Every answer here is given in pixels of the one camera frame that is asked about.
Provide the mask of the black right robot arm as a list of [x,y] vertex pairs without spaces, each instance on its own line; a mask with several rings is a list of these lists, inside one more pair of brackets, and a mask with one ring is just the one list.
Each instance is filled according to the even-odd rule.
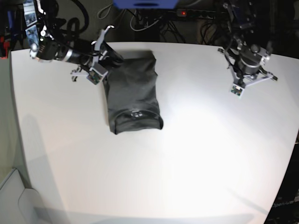
[[83,76],[97,85],[111,68],[120,67],[123,63],[122,56],[105,42],[107,32],[114,26],[102,29],[93,42],[80,39],[80,34],[89,26],[89,15],[80,1],[75,0],[74,4],[83,14],[83,26],[77,17],[68,21],[58,18],[55,0],[23,1],[30,57],[43,63],[56,60],[75,64],[77,68],[71,71],[73,82]]

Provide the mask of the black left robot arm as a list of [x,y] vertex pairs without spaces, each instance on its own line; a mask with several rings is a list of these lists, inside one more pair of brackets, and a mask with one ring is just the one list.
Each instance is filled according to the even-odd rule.
[[228,43],[221,52],[230,70],[233,83],[231,92],[240,96],[245,88],[278,78],[263,66],[270,60],[272,43],[264,42],[260,33],[257,13],[252,0],[221,0],[220,6],[227,11]]

